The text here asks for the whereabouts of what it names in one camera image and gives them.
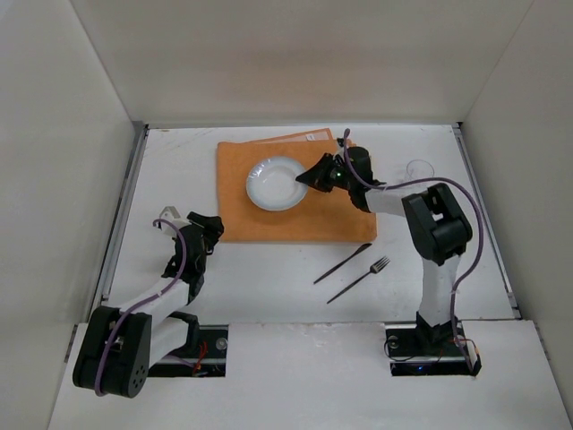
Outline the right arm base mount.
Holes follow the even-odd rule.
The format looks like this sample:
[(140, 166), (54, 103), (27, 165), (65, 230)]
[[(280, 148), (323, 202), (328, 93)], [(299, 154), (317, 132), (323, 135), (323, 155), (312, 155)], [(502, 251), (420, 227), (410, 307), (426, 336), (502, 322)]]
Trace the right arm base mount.
[(476, 377), (482, 370), (479, 350), (461, 323), (456, 338), (447, 334), (433, 344), (422, 341), (414, 323), (389, 324), (385, 334), (383, 349), (392, 376)]

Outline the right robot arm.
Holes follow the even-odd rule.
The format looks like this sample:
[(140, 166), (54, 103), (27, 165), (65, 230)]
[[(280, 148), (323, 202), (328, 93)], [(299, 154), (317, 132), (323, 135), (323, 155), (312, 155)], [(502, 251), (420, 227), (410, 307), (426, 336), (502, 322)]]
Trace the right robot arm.
[(473, 238), (473, 230), (451, 188), (456, 187), (475, 204), (462, 185), (446, 177), (388, 185), (373, 177), (370, 154), (358, 146), (324, 154), (296, 181), (323, 193), (335, 187), (343, 189), (360, 211), (403, 217), (423, 263), (423, 295), (415, 320), (417, 337), (427, 345), (455, 337), (457, 318), (451, 308), (452, 297), (459, 284), (460, 257)]

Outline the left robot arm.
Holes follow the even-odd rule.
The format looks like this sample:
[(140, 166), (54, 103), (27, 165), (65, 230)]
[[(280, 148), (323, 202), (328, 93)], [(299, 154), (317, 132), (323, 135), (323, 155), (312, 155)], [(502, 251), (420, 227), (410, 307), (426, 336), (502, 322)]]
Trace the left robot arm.
[(150, 377), (222, 377), (228, 328), (202, 325), (184, 311), (204, 284), (207, 259), (224, 233), (219, 216), (167, 206), (154, 227), (174, 253), (159, 281), (135, 299), (91, 314), (73, 369), (73, 385), (98, 396), (133, 398)]

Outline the black knife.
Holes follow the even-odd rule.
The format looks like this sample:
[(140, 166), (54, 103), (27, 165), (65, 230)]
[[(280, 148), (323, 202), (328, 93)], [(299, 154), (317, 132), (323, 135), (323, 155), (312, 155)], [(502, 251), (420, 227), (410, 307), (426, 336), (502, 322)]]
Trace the black knife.
[(357, 255), (361, 254), (362, 252), (364, 252), (365, 250), (367, 250), (368, 248), (370, 248), (372, 246), (372, 243), (365, 243), (360, 245), (352, 254), (350, 254), (346, 259), (344, 259), (343, 261), (335, 264), (332, 268), (330, 268), (329, 270), (327, 270), (325, 273), (321, 274), (320, 277), (318, 279), (316, 279), (312, 284), (316, 285), (319, 282), (323, 281), (324, 279), (326, 279), (328, 276), (330, 276), (331, 274), (333, 274), (335, 271), (339, 270), (341, 267), (343, 267), (345, 264), (347, 264), (348, 262), (350, 262), (352, 259), (354, 259)]

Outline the white paper plate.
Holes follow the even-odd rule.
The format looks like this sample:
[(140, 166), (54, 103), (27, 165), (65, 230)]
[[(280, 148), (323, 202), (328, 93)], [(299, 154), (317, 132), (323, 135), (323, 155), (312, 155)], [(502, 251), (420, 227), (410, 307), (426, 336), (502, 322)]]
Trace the white paper plate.
[(290, 210), (308, 193), (308, 186), (296, 181), (304, 171), (299, 161), (289, 157), (264, 159), (253, 166), (247, 175), (247, 196), (264, 211)]

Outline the black fork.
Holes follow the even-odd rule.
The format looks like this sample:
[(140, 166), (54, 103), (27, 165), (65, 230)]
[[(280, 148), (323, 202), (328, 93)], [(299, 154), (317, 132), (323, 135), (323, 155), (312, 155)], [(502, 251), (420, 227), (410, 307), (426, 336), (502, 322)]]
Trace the black fork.
[(329, 299), (327, 301), (327, 304), (329, 305), (333, 301), (337, 300), (339, 297), (343, 296), (346, 292), (355, 287), (357, 284), (359, 284), (368, 276), (380, 273), (383, 269), (385, 269), (389, 265), (389, 263), (390, 263), (389, 257), (387, 256), (382, 257), (377, 262), (373, 263), (365, 274), (361, 275), (359, 278), (352, 281), (349, 285), (341, 289), (335, 296)]

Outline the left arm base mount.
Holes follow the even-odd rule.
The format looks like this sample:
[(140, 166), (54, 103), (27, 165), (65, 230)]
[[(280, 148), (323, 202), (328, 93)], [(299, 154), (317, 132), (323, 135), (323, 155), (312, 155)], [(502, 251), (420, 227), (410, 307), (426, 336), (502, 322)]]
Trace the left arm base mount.
[(200, 327), (194, 349), (180, 348), (149, 370), (153, 378), (221, 378), (226, 376), (229, 329), (227, 325)]

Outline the clear plastic cup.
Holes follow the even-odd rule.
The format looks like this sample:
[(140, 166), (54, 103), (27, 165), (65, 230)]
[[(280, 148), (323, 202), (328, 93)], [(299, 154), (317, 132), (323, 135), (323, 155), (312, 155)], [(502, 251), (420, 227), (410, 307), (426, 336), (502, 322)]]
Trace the clear plastic cup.
[(406, 165), (405, 180), (413, 181), (423, 178), (433, 178), (435, 170), (433, 165), (423, 159), (413, 159)]

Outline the orange cloth placemat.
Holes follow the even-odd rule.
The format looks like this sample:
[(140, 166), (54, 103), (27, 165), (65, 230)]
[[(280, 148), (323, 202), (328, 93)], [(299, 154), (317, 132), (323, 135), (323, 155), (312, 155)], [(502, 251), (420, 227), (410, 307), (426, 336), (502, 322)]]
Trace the orange cloth placemat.
[(218, 215), (224, 242), (371, 242), (377, 235), (373, 213), (359, 211), (347, 193), (310, 190), (294, 208), (265, 211), (247, 196), (246, 179), (259, 162), (286, 156), (312, 167), (337, 150), (329, 128), (249, 142), (220, 142), (217, 147)]

